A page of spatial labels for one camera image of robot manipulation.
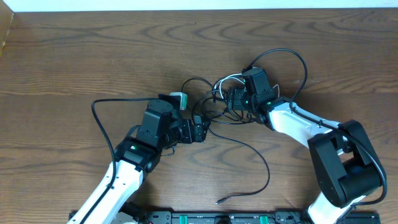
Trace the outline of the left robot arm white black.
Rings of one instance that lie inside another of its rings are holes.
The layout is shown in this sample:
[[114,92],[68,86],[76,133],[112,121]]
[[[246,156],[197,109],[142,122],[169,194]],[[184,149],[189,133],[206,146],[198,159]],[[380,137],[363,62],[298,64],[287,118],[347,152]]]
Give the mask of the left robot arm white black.
[[111,223],[127,199],[139,189],[159,163],[163,151],[178,143],[203,142],[210,120],[200,115],[184,119],[180,97],[147,99],[142,123],[111,147],[112,161],[95,191],[69,219],[70,223]]

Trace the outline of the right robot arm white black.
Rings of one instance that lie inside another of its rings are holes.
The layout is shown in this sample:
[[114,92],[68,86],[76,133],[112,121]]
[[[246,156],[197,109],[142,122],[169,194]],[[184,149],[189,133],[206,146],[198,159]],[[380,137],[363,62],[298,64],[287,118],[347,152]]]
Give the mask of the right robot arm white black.
[[307,209],[310,222],[338,223],[369,194],[387,188],[385,170],[359,122],[339,123],[303,110],[279,96],[261,68],[241,76],[244,85],[228,92],[229,108],[251,113],[257,123],[290,136],[310,151],[321,190]]

